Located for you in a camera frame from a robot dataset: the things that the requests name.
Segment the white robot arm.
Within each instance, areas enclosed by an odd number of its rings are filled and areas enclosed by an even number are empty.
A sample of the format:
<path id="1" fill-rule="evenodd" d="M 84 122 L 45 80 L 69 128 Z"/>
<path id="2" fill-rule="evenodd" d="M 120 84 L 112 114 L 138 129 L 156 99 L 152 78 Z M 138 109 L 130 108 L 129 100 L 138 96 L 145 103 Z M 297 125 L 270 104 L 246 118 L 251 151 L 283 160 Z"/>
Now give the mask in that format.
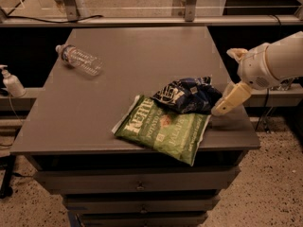
<path id="1" fill-rule="evenodd" d="M 226 53 L 238 63 L 237 74 L 241 81 L 227 84 L 223 96 L 211 109 L 215 116 L 240 106 L 253 90 L 269 89 L 285 79 L 303 76 L 302 31 L 271 44 L 260 44 L 250 50 L 230 48 Z"/>

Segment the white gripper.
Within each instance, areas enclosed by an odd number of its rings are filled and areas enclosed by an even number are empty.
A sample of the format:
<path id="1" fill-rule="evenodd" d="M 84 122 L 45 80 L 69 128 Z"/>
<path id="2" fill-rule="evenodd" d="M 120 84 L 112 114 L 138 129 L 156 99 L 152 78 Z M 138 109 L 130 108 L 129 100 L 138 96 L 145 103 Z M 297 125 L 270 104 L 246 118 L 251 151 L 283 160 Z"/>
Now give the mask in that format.
<path id="1" fill-rule="evenodd" d="M 227 84 L 223 96 L 211 109 L 213 115 L 221 116 L 240 106 L 251 96 L 252 88 L 263 90 L 279 84 L 266 61 L 268 46 L 269 44 L 265 43 L 250 50 L 230 48 L 226 51 L 230 58 L 239 63 L 238 75 L 242 81 L 239 83 L 231 81 Z"/>

